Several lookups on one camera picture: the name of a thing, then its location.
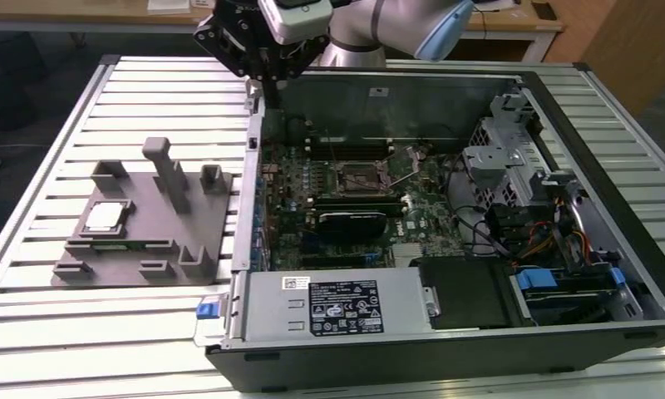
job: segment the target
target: aluminum extrusion table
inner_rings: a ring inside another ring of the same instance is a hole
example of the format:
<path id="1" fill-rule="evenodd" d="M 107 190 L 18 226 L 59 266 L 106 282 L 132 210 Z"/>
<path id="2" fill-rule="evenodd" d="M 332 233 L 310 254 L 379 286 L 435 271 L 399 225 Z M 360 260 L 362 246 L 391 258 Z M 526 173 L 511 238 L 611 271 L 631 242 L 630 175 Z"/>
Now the aluminum extrusion table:
<path id="1" fill-rule="evenodd" d="M 610 172 L 665 253 L 665 155 L 590 71 L 572 65 L 391 62 L 390 67 L 532 70 Z M 218 163 L 240 175 L 244 81 L 212 58 L 123 57 L 100 65 L 0 235 L 0 397 L 228 399 L 234 391 L 192 343 L 195 307 L 228 290 L 240 179 L 222 245 L 220 284 L 175 288 L 52 288 L 102 159 L 150 170 L 142 143 L 164 135 L 186 170 Z M 563 154 L 548 138 L 559 163 Z M 295 392 L 292 397 L 665 397 L 665 347 L 586 371 Z"/>

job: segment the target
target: wooden table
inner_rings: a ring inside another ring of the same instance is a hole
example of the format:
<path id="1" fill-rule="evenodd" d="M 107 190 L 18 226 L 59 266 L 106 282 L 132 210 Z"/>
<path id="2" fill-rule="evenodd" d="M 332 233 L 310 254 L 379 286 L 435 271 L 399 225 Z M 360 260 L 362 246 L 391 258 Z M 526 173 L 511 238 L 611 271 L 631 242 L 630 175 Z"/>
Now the wooden table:
<path id="1" fill-rule="evenodd" d="M 210 13 L 192 8 L 190 14 L 151 15 L 148 0 L 0 0 L 0 30 L 192 33 Z M 540 62 L 562 30 L 563 24 L 542 20 L 524 0 L 512 10 L 476 13 L 464 39 L 531 42 L 523 61 Z"/>

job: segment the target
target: motherboard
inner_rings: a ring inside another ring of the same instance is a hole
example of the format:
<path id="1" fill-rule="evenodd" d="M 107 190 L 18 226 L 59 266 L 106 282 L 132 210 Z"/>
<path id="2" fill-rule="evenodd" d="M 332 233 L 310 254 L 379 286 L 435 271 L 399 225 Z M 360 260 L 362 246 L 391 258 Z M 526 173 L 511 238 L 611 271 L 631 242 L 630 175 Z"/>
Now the motherboard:
<path id="1" fill-rule="evenodd" d="M 374 156 L 322 147 L 266 147 L 271 269 L 400 267 L 463 255 L 439 188 L 447 157 L 415 145 L 386 145 L 382 155 L 374 147 Z"/>

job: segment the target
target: warning label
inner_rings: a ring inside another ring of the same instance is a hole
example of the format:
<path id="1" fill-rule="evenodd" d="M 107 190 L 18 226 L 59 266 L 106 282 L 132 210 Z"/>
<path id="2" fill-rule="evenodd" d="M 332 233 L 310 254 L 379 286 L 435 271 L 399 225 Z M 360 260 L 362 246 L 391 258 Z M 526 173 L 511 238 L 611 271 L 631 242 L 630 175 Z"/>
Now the warning label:
<path id="1" fill-rule="evenodd" d="M 316 337 L 386 331 L 378 281 L 310 283 L 311 333 Z"/>

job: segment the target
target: blue drive latch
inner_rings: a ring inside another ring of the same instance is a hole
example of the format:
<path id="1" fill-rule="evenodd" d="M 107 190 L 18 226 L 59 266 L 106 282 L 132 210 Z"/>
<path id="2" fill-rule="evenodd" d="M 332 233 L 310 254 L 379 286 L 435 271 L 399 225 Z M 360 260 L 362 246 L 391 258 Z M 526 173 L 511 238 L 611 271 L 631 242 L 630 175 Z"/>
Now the blue drive latch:
<path id="1" fill-rule="evenodd" d="M 516 278 L 520 289 L 523 290 L 530 288 L 556 287 L 555 276 L 547 268 L 534 268 L 523 270 L 523 272 L 516 275 Z"/>

